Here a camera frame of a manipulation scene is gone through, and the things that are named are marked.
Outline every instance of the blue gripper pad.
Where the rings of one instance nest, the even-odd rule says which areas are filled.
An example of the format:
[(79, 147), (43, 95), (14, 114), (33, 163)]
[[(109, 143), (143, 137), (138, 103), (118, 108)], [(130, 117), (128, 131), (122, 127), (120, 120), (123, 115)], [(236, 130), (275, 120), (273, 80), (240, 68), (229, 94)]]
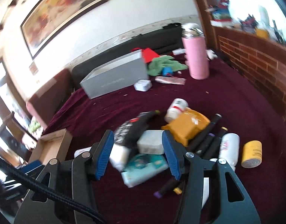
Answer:
[(96, 166), (95, 178), (100, 180), (105, 174), (106, 167), (109, 161), (110, 153), (114, 144), (114, 133), (111, 130), (106, 130), (96, 151), (93, 154), (93, 161)]
[(181, 143), (174, 140), (168, 130), (162, 133), (162, 144), (171, 174), (176, 180), (180, 180), (181, 175), (184, 173), (184, 154), (186, 150)]

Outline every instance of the black braided cable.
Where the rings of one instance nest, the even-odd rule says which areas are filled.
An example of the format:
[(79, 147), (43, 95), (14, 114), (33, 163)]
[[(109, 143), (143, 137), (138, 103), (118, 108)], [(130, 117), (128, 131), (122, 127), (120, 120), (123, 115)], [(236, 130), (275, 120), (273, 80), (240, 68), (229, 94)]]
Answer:
[(107, 222), (104, 220), (101, 214), (94, 211), (91, 208), (71, 199), (64, 194), (57, 192), (44, 184), (37, 182), (35, 179), (30, 178), (29, 176), (25, 175), (15, 167), (11, 166), (3, 159), (0, 158), (0, 170), (3, 171), (8, 176), (11, 176), (17, 182), (21, 183), (25, 187), (29, 188), (30, 190), (44, 194), (47, 198), (53, 201), (58, 201), (66, 204), (67, 206), (71, 207), (73, 210), (82, 213), (88, 217), (91, 217), (94, 221), (100, 224), (106, 224)]

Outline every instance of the sofa backrest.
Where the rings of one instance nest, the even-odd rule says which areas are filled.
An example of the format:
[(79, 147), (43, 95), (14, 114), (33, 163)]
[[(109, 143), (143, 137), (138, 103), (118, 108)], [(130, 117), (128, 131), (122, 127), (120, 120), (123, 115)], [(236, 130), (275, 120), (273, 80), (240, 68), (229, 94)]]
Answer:
[(96, 67), (101, 66), (120, 56), (128, 54), (134, 48), (151, 48), (158, 54), (168, 53), (174, 49), (183, 48), (181, 40), (181, 25), (171, 24), (163, 29), (138, 35), (131, 40), (114, 46), (72, 69), (72, 78), (75, 88), (81, 88), (80, 82)]

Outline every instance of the velvet cloth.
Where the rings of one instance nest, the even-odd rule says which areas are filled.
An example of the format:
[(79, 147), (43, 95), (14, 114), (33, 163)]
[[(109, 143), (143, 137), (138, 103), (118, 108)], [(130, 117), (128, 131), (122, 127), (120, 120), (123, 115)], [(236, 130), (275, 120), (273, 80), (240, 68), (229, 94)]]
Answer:
[[(218, 126), (240, 136), (236, 174), (262, 223), (266, 223), (286, 195), (286, 128), (282, 119), (247, 79), (219, 59), (210, 62), (208, 79), (194, 80), (188, 70), (182, 71), (181, 76), (187, 79), (185, 85), (153, 82), (147, 92), (135, 91), (130, 86), (92, 100), (79, 89), (56, 113), (45, 134), (67, 128), (73, 135), (67, 159), (72, 159), (77, 149), (91, 146), (102, 138), (105, 130), (115, 130), (140, 112), (160, 110), (160, 116), (150, 124), (150, 129), (160, 129), (166, 124), (164, 116), (171, 102), (175, 98), (185, 99), (191, 109), (209, 119), (215, 113), (221, 114)], [(246, 169), (240, 165), (242, 147), (251, 140), (262, 142), (263, 162)], [(170, 171), (166, 170), (128, 188), (109, 163), (105, 175), (93, 183), (99, 211), (111, 224), (173, 223), (179, 196), (174, 193), (163, 199), (153, 196), (170, 177)]]

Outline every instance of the painting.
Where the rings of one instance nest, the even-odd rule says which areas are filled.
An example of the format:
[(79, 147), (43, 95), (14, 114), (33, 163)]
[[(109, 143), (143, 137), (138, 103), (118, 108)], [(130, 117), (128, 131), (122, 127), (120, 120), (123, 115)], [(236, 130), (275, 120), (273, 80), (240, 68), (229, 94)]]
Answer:
[(41, 0), (21, 25), (32, 58), (75, 19), (106, 0)]

